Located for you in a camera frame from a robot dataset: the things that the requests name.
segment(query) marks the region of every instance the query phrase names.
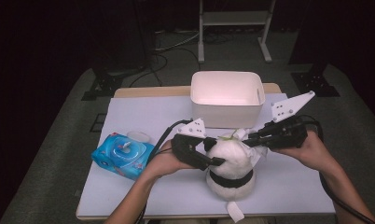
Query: stuffed toy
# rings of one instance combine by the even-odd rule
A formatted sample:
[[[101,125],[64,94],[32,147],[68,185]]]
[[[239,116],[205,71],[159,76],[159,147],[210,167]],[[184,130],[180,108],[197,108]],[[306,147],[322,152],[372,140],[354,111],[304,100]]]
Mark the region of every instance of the stuffed toy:
[[[209,167],[206,182],[215,194],[228,202],[227,210],[234,222],[244,218],[236,201],[252,192],[256,180],[254,167],[268,151],[266,147],[250,148],[244,144],[242,141],[246,136],[247,131],[239,129],[219,136],[213,146],[206,148],[209,158],[226,160],[220,166]]]

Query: white fabric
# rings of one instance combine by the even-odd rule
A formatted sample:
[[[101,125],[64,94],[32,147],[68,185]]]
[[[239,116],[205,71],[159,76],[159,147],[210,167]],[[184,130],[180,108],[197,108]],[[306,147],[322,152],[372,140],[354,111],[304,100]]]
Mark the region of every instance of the white fabric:
[[[230,217],[234,222],[238,222],[244,218],[243,212],[238,207],[236,202],[228,202],[228,205],[226,205],[226,207],[228,209]]]
[[[215,174],[227,179],[243,178],[253,168],[239,140],[225,141],[218,139],[216,145],[207,152],[207,156],[209,158],[218,157],[226,160],[220,166],[211,166],[210,169]]]
[[[269,149],[267,147],[251,147],[250,148],[250,155],[251,155],[251,164],[255,166],[260,158],[266,158],[267,152]]]
[[[233,136],[239,140],[243,140],[246,137],[247,131],[245,129],[238,129]]]

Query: black cable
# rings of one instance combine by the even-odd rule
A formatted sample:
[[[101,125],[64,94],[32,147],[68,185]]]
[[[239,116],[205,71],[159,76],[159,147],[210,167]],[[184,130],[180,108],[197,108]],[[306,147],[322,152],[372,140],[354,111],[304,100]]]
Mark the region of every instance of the black cable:
[[[230,42],[234,39],[233,34],[230,38],[227,38],[225,35],[220,35],[218,31],[216,31],[214,34],[205,34],[203,42],[208,45],[221,45],[227,42]]]
[[[181,36],[191,36],[191,34],[196,34],[198,33],[197,30],[191,30],[191,31],[172,31],[171,32],[174,35],[181,35]]]
[[[194,59],[196,60],[197,65],[199,66],[199,71],[201,71],[201,66],[200,66],[200,63],[199,63],[199,58],[197,58],[196,54],[193,53],[193,51],[188,50],[188,49],[166,49],[166,50],[163,50],[161,53],[164,53],[164,52],[167,52],[167,51],[171,51],[171,50],[184,50],[184,51],[189,52],[191,55],[193,55]]]
[[[310,116],[307,116],[307,115],[300,116],[300,117],[307,117],[307,118],[312,119],[312,121],[303,121],[303,123],[304,124],[313,124],[313,125],[315,125],[316,128],[317,128],[317,131],[318,131],[317,134],[318,134],[319,139],[321,139],[321,141],[324,142],[324,134],[323,134],[323,130],[322,130],[321,124],[317,120],[315,120],[313,117],[310,117]],[[330,189],[329,185],[325,181],[324,176],[321,173],[319,173],[319,178],[321,180],[321,184],[322,184],[322,187],[324,188],[325,193],[327,194],[327,196],[329,196],[329,198],[334,203],[338,204],[345,211],[347,211],[351,215],[359,218],[361,221],[363,221],[365,223],[368,223],[368,224],[375,224],[375,221],[373,221],[370,218],[368,218],[368,217],[364,216],[363,214],[359,213],[358,211],[356,211],[355,209],[353,209],[350,205],[348,205],[347,203],[345,203],[341,199],[339,199],[334,194],[334,192]]]
[[[166,47],[166,48],[162,48],[162,49],[154,49],[154,51],[165,51],[167,49],[173,49],[173,48],[176,48],[178,46],[181,46],[181,45],[186,45],[187,43],[191,42],[192,40],[196,39],[197,36],[199,36],[199,33],[196,33],[195,35],[189,37],[188,39],[185,39],[179,43],[176,43],[174,45],[171,45],[169,47]]]
[[[173,130],[173,128],[178,124],[189,124],[190,122],[191,122],[191,120],[181,119],[181,120],[177,121],[176,123],[174,123],[173,125],[171,125],[170,127],[168,127],[164,131],[164,133],[161,136],[161,138],[159,139],[158,143],[153,147],[152,152],[150,152],[149,157],[147,158],[147,161],[146,161],[146,166],[153,160],[153,158],[155,158],[156,155],[159,154],[158,151],[159,151],[160,146],[163,144],[164,140],[167,138],[167,136],[170,134],[170,132]],[[146,204],[145,204],[144,208],[142,209],[138,218],[135,220],[135,224],[139,224],[142,221],[142,219],[144,218],[145,211],[146,211]]]
[[[168,60],[167,60],[166,57],[164,57],[164,56],[162,56],[162,55],[159,55],[159,54],[156,54],[155,56],[156,56],[156,57],[159,56],[159,57],[163,58],[164,61],[165,61],[164,65],[163,65],[162,67],[156,69],[156,70],[153,70],[153,68],[150,67],[151,71],[148,72],[148,73],[144,73],[144,74],[142,74],[141,76],[139,76],[138,78],[136,78],[136,79],[130,84],[129,88],[132,87],[132,85],[133,85],[135,82],[137,82],[139,79],[141,79],[142,77],[145,77],[145,76],[147,76],[147,75],[150,75],[150,74],[155,74],[155,78],[157,78],[158,81],[160,81],[160,80],[159,80],[159,77],[157,77],[156,72],[159,72],[159,70],[163,69],[163,68],[167,65]]]

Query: blue plastic bag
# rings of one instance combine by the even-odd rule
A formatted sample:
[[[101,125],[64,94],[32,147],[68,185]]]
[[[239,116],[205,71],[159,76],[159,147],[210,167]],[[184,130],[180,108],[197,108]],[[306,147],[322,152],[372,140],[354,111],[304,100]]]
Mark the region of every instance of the blue plastic bag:
[[[145,169],[153,148],[149,143],[112,133],[91,153],[91,158],[105,170],[136,180]]]

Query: human arm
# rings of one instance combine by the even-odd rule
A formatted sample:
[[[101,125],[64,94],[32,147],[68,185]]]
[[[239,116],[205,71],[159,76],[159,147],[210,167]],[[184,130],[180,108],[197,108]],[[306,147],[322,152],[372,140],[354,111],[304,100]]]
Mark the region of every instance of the human arm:
[[[170,175],[180,169],[189,168],[192,167],[175,157],[171,151],[171,142],[167,141],[160,148],[160,153],[147,165],[105,223],[134,223],[144,209],[150,191],[156,181],[164,175]]]
[[[375,217],[368,210],[350,178],[340,164],[330,155],[321,139],[315,132],[308,131],[307,134],[308,136],[301,147],[282,148],[274,151],[293,157],[305,166],[320,172],[337,198],[375,221]],[[338,204],[334,203],[334,206],[339,223],[365,223]]]

